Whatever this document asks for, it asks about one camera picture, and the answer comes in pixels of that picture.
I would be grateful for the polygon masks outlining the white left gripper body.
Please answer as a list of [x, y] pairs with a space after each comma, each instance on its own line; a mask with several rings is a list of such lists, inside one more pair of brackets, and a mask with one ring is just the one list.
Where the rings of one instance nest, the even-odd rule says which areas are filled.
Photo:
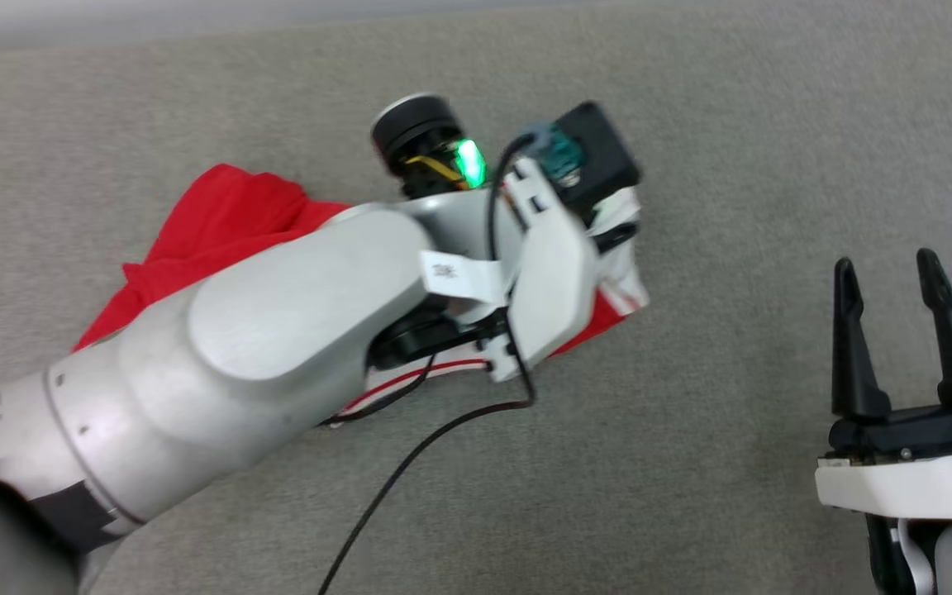
[[438, 95], [386, 107], [371, 140], [405, 198], [374, 206], [393, 220], [389, 268], [413, 276], [407, 308], [371, 343], [375, 368], [477, 343], [505, 378], [586, 326], [600, 255], [587, 233], [601, 199], [600, 106], [529, 126], [496, 173]]

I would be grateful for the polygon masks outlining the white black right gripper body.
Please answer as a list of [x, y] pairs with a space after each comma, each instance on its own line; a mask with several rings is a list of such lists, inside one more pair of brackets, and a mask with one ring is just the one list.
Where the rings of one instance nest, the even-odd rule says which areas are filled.
[[876, 422], [838, 419], [817, 460], [825, 506], [897, 519], [952, 519], [952, 412], [916, 407]]

